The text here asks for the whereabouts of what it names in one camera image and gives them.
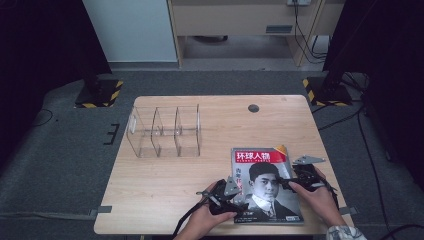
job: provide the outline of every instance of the magazine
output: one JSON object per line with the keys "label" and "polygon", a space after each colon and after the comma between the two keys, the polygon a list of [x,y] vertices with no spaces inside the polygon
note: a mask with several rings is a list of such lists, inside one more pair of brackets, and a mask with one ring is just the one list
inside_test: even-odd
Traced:
{"label": "magazine", "polygon": [[276,177],[290,179],[292,171],[287,149],[233,148],[231,150],[233,179],[241,192],[233,202],[248,204],[248,209],[234,218],[241,224],[303,224],[299,199],[291,190],[284,190]]}

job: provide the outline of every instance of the black round hole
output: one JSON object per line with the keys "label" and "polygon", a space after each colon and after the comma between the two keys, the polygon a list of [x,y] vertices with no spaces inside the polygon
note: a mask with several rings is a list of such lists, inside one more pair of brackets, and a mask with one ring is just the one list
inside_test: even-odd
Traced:
{"label": "black round hole", "polygon": [[247,107],[247,109],[249,109],[250,112],[259,112],[259,106],[256,104],[250,104],[249,107]]}

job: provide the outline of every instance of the clear acrylic organizer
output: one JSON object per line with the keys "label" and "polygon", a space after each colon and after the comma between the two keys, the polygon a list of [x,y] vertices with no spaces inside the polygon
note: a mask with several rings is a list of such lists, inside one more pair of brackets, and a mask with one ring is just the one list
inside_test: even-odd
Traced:
{"label": "clear acrylic organizer", "polygon": [[199,105],[133,107],[126,135],[139,158],[198,157]]}

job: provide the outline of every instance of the vent slot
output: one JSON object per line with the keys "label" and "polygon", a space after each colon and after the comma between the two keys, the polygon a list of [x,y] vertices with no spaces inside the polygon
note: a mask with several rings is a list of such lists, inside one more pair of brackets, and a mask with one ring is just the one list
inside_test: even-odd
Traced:
{"label": "vent slot", "polygon": [[291,33],[293,25],[268,25],[266,33]]}

